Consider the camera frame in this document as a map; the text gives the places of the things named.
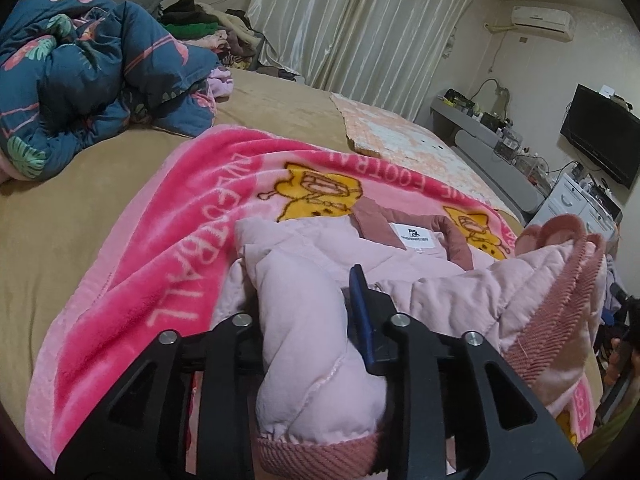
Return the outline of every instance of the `desk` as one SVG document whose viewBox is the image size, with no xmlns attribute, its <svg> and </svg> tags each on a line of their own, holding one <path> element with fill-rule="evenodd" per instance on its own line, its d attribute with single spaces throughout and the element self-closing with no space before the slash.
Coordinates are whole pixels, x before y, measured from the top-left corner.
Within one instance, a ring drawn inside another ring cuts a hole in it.
<svg viewBox="0 0 640 480">
<path fill-rule="evenodd" d="M 495 132 L 437 97 L 431 103 L 430 127 L 512 208 L 523 225 L 535 215 L 545 197 L 527 177 L 494 153 L 500 140 Z"/>
</svg>

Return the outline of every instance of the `television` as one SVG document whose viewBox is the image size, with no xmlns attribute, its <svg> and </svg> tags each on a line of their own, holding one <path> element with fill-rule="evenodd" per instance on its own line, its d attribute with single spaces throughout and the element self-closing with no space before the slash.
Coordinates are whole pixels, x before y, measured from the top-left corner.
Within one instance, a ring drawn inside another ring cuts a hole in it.
<svg viewBox="0 0 640 480">
<path fill-rule="evenodd" d="M 640 168 L 640 119 L 621 105 L 578 85 L 561 133 L 616 182 L 633 185 Z"/>
</svg>

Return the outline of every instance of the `blue gripper pad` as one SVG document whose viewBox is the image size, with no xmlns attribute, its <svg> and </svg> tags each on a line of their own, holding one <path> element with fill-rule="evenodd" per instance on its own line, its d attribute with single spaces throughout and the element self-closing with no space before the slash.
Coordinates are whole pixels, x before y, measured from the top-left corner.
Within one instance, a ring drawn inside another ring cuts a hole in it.
<svg viewBox="0 0 640 480">
<path fill-rule="evenodd" d="M 371 290 L 360 265 L 349 273 L 351 316 L 356 328 L 354 344 L 372 375 L 384 376 L 398 362 L 398 345 L 385 335 L 385 323 L 396 308 L 389 295 Z"/>
</svg>

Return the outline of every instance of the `pink fleece blanket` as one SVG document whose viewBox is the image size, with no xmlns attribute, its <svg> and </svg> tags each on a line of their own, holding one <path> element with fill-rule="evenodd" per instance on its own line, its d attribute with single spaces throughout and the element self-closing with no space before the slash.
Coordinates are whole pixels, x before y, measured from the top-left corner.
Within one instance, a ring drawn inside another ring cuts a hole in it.
<svg viewBox="0 0 640 480">
<path fill-rule="evenodd" d="M 51 469 L 102 396 L 163 330 L 209 329 L 234 223 L 341 216 L 361 196 L 410 214 L 446 214 L 494 256 L 513 253 L 500 215 L 446 184 L 362 155 L 217 126 L 185 142 L 127 206 L 52 323 L 29 390 L 26 438 Z"/>
</svg>

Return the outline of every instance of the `bed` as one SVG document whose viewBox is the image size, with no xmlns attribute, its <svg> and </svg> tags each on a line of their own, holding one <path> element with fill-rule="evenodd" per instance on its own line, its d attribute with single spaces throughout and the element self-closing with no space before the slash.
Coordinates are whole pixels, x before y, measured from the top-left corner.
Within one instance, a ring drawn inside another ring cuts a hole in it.
<svg viewBox="0 0 640 480">
<path fill-rule="evenodd" d="M 236 70 L 217 124 L 242 124 L 340 152 L 350 150 L 342 115 L 328 92 Z M 80 153 L 42 184 L 0 188 L 3 320 L 0 401 L 22 432 L 33 364 L 46 331 L 93 263 L 127 203 L 165 158 L 188 139 L 130 129 Z M 503 217 L 517 228 L 508 213 Z"/>
</svg>

